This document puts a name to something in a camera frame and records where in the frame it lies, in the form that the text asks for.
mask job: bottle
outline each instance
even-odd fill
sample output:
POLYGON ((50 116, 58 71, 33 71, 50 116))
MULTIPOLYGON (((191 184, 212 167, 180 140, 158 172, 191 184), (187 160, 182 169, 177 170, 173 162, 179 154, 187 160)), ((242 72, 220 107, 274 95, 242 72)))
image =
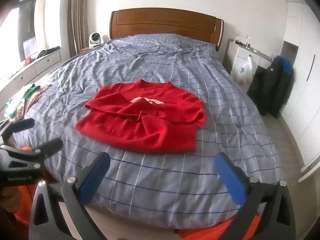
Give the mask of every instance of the bottle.
POLYGON ((251 38, 248 39, 248 42, 247 42, 247 44, 245 46, 247 49, 250 48, 250 40, 251 40, 251 38))

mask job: wall outlet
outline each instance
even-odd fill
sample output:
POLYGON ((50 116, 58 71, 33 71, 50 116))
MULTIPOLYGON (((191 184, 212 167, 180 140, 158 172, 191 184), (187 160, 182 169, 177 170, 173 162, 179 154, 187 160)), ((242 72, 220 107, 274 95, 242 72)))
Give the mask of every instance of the wall outlet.
POLYGON ((239 36, 244 37, 245 39, 248 38, 248 34, 247 33, 243 33, 241 31, 239 31, 239 36))

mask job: white wall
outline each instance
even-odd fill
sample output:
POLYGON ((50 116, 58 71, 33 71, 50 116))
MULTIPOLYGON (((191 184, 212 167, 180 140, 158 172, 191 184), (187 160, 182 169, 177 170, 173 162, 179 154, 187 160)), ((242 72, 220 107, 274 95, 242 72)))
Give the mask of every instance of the white wall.
POLYGON ((44 28, 47 45, 49 48, 62 48, 62 62, 70 58, 67 13, 68 0, 45 0, 44 28))
POLYGON ((252 46, 267 55, 281 52, 287 15, 285 0, 88 0, 89 33, 97 31, 108 41, 111 12, 139 7, 177 8, 223 19, 220 60, 228 38, 236 37, 235 30, 247 33, 252 46))

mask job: wardrobe handle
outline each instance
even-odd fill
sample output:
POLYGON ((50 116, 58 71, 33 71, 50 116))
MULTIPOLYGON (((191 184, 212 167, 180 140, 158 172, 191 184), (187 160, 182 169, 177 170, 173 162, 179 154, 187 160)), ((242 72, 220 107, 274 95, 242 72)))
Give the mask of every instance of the wardrobe handle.
POLYGON ((315 62, 315 58, 316 58, 316 54, 313 56, 313 61, 312 61, 312 64, 311 64, 311 68, 310 68, 310 71, 309 71, 309 75, 307 77, 307 82, 308 82, 308 79, 310 77, 310 73, 311 73, 311 70, 312 70, 312 67, 313 67, 313 63, 315 62))

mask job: metal screw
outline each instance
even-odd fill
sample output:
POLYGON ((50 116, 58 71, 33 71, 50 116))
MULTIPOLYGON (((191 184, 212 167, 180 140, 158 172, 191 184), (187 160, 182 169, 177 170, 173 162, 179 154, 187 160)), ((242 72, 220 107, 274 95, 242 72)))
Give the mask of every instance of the metal screw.
POLYGON ((67 179, 67 182, 68 183, 74 183, 76 181, 76 177, 74 177, 74 176, 71 176, 71 177, 69 177, 68 179, 67 179))
POLYGON ((250 177, 250 182, 251 182, 251 183, 257 183, 258 181, 259 181, 259 180, 258 180, 257 177, 255 177, 255 176, 250 177))
POLYGON ((287 183, 286 183, 284 180, 281 180, 281 181, 280 181, 280 185, 281 185, 282 187, 285 187, 285 186, 287 186, 287 183))
POLYGON ((42 185, 45 184, 45 181, 44 180, 41 180, 39 183, 38 183, 38 186, 41 187, 42 185))

